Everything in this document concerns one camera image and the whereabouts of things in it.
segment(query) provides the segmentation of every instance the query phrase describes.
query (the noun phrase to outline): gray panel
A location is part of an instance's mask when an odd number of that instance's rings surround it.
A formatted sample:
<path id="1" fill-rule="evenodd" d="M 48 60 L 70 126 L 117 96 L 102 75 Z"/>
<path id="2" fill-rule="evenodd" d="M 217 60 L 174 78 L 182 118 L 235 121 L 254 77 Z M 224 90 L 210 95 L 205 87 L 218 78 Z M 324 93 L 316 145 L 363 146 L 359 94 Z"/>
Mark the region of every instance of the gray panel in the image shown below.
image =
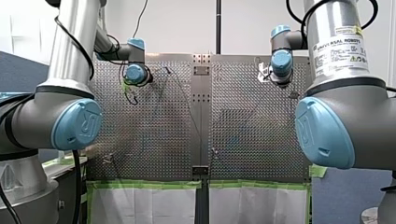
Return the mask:
<path id="1" fill-rule="evenodd" d="M 389 186 L 390 171 L 329 168 L 324 178 L 312 179 L 314 224 L 359 224 L 361 212 L 378 207 Z"/>
<path id="2" fill-rule="evenodd" d="M 269 57 L 261 57 L 269 62 Z M 285 90 L 260 83 L 254 56 L 212 57 L 211 179 L 307 182 L 308 161 L 294 131 L 297 91 L 304 94 L 307 58 L 294 58 Z"/>
<path id="3" fill-rule="evenodd" d="M 104 121 L 89 179 L 191 179 L 192 56 L 146 60 L 154 82 L 136 91 L 138 105 L 126 101 L 119 67 L 96 63 L 92 91 L 104 110 Z"/>

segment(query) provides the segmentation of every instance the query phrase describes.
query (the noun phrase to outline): cable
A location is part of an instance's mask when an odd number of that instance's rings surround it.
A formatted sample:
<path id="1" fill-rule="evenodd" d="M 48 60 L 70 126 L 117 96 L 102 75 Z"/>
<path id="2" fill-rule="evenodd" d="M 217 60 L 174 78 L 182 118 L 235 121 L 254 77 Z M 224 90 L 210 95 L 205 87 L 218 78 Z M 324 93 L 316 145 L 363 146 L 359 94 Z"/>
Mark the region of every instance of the cable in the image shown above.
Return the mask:
<path id="1" fill-rule="evenodd" d="M 288 9 L 289 14 L 294 18 L 295 21 L 297 21 L 298 23 L 302 23 L 302 21 L 300 20 L 300 18 L 298 18 L 293 10 L 291 10 L 291 6 L 290 6 L 290 1 L 286 1 L 286 8 Z"/>
<path id="2" fill-rule="evenodd" d="M 394 87 L 387 87 L 387 91 L 393 91 L 393 92 L 396 92 L 396 88 L 394 88 Z"/>
<path id="3" fill-rule="evenodd" d="M 120 41 L 116 38 L 116 37 L 114 37 L 114 36 L 112 36 L 112 35 L 107 35 L 108 37 L 110 37 L 111 39 L 113 39 L 113 40 L 115 40 L 116 41 L 116 43 L 117 43 L 117 45 L 116 45 L 116 47 L 114 48 L 114 50 L 113 50 L 113 47 L 111 47 L 108 51 L 106 51 L 106 52 L 100 52 L 100 51 L 98 51 L 97 49 L 94 49 L 93 51 L 95 51 L 95 53 L 98 53 L 98 54 L 113 54 L 113 53 L 117 53 L 118 51 L 119 51 L 119 49 L 120 49 Z"/>
<path id="4" fill-rule="evenodd" d="M 13 96 L 13 97 L 7 98 L 5 101 L 2 101 L 0 103 L 0 106 L 6 105 L 6 104 L 11 104 L 11 103 L 14 103 L 14 102 L 17 102 L 17 101 L 19 101 L 19 102 L 16 103 L 15 105 L 13 105 L 10 109 L 8 109 L 2 116 L 0 116 L 0 125 L 3 123 L 3 120 L 6 118 L 6 116 L 11 111 L 16 109 L 18 106 L 26 103 L 27 101 L 33 99 L 34 96 L 35 96 L 34 94 L 22 94 L 22 95 L 18 95 L 18 96 Z M 12 218 L 14 219 L 14 222 L 16 224 L 21 224 L 20 217 L 18 216 L 18 214 L 15 211 L 15 209 L 12 207 L 12 205 L 9 202 L 6 194 L 3 191 L 3 187 L 1 186 L 1 181 L 0 181 L 0 198 L 3 200 L 3 203 L 6 206 L 8 212 L 11 214 Z"/>
<path id="5" fill-rule="evenodd" d="M 69 31 L 64 27 L 64 25 L 59 21 L 58 16 L 55 17 L 55 22 L 56 24 L 59 25 L 59 27 L 62 28 L 62 30 L 64 30 L 64 32 L 73 40 L 73 43 L 75 44 L 76 48 L 82 53 L 82 55 L 84 56 L 84 58 L 87 60 L 88 66 L 91 69 L 91 76 L 90 76 L 90 80 L 93 79 L 93 76 L 95 74 L 95 70 L 93 67 L 93 62 L 91 60 L 90 55 L 87 53 L 87 51 L 84 49 L 84 47 L 78 42 L 78 40 L 76 40 L 76 38 L 69 33 Z"/>
<path id="6" fill-rule="evenodd" d="M 1 186 L 1 181 L 0 181 L 0 198 L 3 200 L 3 203 L 6 206 L 8 212 L 11 214 L 12 218 L 14 219 L 14 222 L 16 224 L 22 224 L 20 217 L 18 216 L 17 212 L 12 207 L 11 203 L 7 199 L 6 194 L 3 191 L 3 187 Z"/>
<path id="7" fill-rule="evenodd" d="M 77 150 L 73 150 L 73 159 L 76 168 L 76 198 L 72 224 L 78 224 L 79 208 L 81 207 L 81 166 L 79 164 L 79 155 Z"/>
<path id="8" fill-rule="evenodd" d="M 142 16 L 143 16 L 143 14 L 146 11 L 146 7 L 148 6 L 148 2 L 149 2 L 149 0 L 146 0 L 145 5 L 143 6 L 142 12 L 140 12 L 139 19 L 137 19 L 136 29 L 134 30 L 134 37 L 136 36 L 137 31 L 139 31 L 140 20 L 142 19 Z"/>
<path id="9" fill-rule="evenodd" d="M 286 7 L 287 7 L 287 9 L 288 9 L 289 14 L 290 14 L 297 22 L 299 22 L 299 23 L 301 24 L 300 31 L 301 31 L 301 34 L 302 34 L 303 39 L 304 39 L 303 44 L 306 43 L 306 35 L 305 35 L 305 33 L 304 33 L 304 28 L 305 28 L 305 26 L 306 26 L 306 23 L 307 23 L 308 19 L 312 16 L 312 14 L 314 14 L 314 12 L 315 12 L 319 7 L 323 6 L 323 5 L 326 4 L 326 3 L 329 3 L 329 2 L 331 2 L 331 1 L 333 1 L 333 0 L 322 0 L 322 1 L 320 1 L 320 2 L 318 2 L 318 3 L 316 3 L 316 4 L 314 4 L 314 5 L 313 5 L 311 8 L 309 8 L 309 10 L 305 13 L 303 20 L 300 20 L 300 19 L 294 14 L 294 12 L 292 11 L 292 9 L 291 9 L 291 7 L 290 7 L 290 0 L 286 0 Z M 363 29 L 363 30 L 364 30 L 365 28 L 369 27 L 369 26 L 375 21 L 375 18 L 376 18 L 376 16 L 378 15 L 378 3 L 376 2 L 376 0 L 369 0 L 369 1 L 370 1 L 370 2 L 372 3 L 372 5 L 373 5 L 373 16 L 372 16 L 372 18 L 371 18 L 369 21 L 367 21 L 366 24 L 364 24 L 364 25 L 361 27 L 361 29 Z"/>

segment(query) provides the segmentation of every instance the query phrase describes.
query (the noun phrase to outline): universal robots label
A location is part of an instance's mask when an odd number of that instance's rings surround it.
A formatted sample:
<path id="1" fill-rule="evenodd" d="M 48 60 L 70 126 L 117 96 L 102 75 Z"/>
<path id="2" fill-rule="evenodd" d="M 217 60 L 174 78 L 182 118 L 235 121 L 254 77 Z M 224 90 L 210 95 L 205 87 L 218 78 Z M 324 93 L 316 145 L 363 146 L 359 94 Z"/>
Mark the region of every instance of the universal robots label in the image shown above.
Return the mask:
<path id="1" fill-rule="evenodd" d="M 361 35 L 338 35 L 313 47 L 316 76 L 331 76 L 345 68 L 369 70 Z"/>

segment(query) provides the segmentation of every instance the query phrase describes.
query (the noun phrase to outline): vertical pole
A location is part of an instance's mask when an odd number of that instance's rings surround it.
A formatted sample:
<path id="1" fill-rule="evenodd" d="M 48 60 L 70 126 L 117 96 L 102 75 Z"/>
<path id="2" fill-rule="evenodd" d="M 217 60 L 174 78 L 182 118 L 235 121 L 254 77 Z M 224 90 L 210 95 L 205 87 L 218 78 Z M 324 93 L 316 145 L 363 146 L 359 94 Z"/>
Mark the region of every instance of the vertical pole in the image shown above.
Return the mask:
<path id="1" fill-rule="evenodd" d="M 221 0 L 216 3 L 216 54 L 221 54 Z"/>

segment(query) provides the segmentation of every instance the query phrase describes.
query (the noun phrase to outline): metal pegboard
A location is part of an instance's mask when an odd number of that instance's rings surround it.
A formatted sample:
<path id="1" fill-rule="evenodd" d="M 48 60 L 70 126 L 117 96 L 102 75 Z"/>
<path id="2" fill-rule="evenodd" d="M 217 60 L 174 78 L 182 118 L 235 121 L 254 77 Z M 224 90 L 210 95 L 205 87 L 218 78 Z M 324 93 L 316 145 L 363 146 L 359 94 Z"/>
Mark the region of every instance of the metal pegboard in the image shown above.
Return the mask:
<path id="1" fill-rule="evenodd" d="M 211 58 L 209 178 L 307 182 L 309 162 L 294 130 L 298 99 L 290 96 L 304 94 L 308 60 L 294 57 L 293 81 L 285 90 L 258 81 L 258 60 L 269 63 L 270 58 Z"/>
<path id="2" fill-rule="evenodd" d="M 104 111 L 89 179 L 191 179 L 192 55 L 147 55 L 154 82 L 130 105 L 120 67 L 97 62 L 92 92 Z"/>

